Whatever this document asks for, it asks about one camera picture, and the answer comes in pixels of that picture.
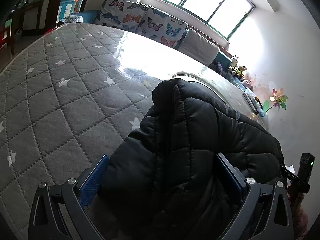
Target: silver bolt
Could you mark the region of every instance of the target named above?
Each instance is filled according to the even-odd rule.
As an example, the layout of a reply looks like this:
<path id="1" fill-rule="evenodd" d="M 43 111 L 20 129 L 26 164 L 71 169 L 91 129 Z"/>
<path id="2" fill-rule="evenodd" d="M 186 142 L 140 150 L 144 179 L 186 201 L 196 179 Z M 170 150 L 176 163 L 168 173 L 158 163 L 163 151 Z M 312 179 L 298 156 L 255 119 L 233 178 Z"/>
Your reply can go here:
<path id="1" fill-rule="evenodd" d="M 44 188 L 46 185 L 47 185 L 47 184 L 46 184 L 45 182 L 41 182 L 41 183 L 39 184 L 39 188 Z"/>
<path id="2" fill-rule="evenodd" d="M 278 187 L 283 187 L 283 183 L 281 181 L 277 181 L 276 184 L 277 184 Z"/>
<path id="3" fill-rule="evenodd" d="M 68 179 L 68 184 L 73 185 L 75 183 L 76 183 L 76 179 L 74 178 Z"/>
<path id="4" fill-rule="evenodd" d="M 256 181 L 253 178 L 247 178 L 249 184 L 254 184 Z"/>

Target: green window frame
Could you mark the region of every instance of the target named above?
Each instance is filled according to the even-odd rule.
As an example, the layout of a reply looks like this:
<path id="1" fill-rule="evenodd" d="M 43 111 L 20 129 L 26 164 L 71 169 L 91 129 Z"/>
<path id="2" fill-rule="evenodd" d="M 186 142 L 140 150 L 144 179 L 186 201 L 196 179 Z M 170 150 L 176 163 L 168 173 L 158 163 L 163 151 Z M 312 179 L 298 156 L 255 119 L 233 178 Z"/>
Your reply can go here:
<path id="1" fill-rule="evenodd" d="M 225 37 L 223 34 L 221 34 L 218 30 L 216 30 L 214 27 L 212 27 L 210 24 L 209 24 L 209 21 L 211 20 L 211 18 L 213 17 L 213 15 L 217 12 L 217 10 L 220 8 L 220 6 L 223 4 L 223 2 L 225 0 L 222 0 L 222 2 L 220 2 L 220 4 L 218 5 L 218 7 L 214 10 L 214 12 L 211 14 L 211 16 L 209 17 L 209 19 L 207 21 L 203 20 L 202 18 L 200 18 L 198 15 L 194 14 L 193 12 L 190 12 L 189 10 L 185 9 L 183 7 L 183 5 L 185 4 L 185 2 L 187 0 L 181 0 L 179 4 L 174 4 L 168 0 L 162 0 L 166 3 L 169 3 L 175 7 L 178 7 L 179 9 L 187 12 L 188 14 L 191 14 L 192 16 L 196 17 L 197 19 L 199 19 L 200 21 L 202 21 L 203 23 L 205 23 L 207 26 L 209 26 L 211 29 L 213 29 L 215 32 L 217 32 L 219 35 L 221 35 L 223 38 L 225 38 L 227 41 L 230 39 L 230 37 L 233 35 L 233 33 L 239 28 L 239 26 L 243 23 L 243 21 L 247 18 L 247 16 L 252 12 L 252 10 L 256 7 L 250 0 L 247 0 L 251 5 L 251 9 L 249 12 L 247 12 L 243 18 L 240 20 L 240 22 L 236 25 L 236 27 L 231 31 L 231 33 Z"/>

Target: blue gripper pad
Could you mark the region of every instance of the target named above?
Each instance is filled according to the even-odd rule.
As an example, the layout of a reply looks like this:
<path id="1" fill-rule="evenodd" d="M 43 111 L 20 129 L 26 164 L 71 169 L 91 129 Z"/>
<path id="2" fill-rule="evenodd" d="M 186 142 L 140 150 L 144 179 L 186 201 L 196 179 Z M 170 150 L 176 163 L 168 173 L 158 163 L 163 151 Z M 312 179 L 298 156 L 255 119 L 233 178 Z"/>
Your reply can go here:
<path id="1" fill-rule="evenodd" d="M 79 203 L 82 207 L 89 206 L 97 194 L 102 177 L 109 165 L 109 157 L 104 155 L 95 167 L 91 167 L 91 173 L 79 189 Z"/>

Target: red chair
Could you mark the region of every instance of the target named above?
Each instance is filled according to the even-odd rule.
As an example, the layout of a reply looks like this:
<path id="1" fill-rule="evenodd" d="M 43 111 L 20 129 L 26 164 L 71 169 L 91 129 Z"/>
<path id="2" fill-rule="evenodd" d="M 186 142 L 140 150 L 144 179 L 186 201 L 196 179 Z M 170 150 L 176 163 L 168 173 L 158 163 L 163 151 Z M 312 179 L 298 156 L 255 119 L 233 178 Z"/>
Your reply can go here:
<path id="1" fill-rule="evenodd" d="M 11 54 L 14 54 L 14 40 L 10 35 L 10 27 L 0 29 L 0 49 L 4 44 L 8 44 L 11 47 Z"/>

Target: window sill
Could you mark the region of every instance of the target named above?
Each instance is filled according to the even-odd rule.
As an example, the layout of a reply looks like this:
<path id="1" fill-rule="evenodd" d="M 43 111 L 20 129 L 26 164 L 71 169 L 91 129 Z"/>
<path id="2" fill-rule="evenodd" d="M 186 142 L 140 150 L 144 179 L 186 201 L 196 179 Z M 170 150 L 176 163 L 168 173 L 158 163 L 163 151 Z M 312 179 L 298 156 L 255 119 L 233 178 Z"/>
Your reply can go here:
<path id="1" fill-rule="evenodd" d="M 194 17 L 193 15 L 187 13 L 186 11 L 181 10 L 180 8 L 162 0 L 141 0 L 140 2 L 158 8 L 168 14 L 181 19 L 182 21 L 185 21 L 186 23 L 190 24 L 194 28 L 197 28 L 212 40 L 217 42 L 224 49 L 228 50 L 229 42 L 224 37 L 222 37 L 214 29 L 210 28 L 207 24 Z"/>

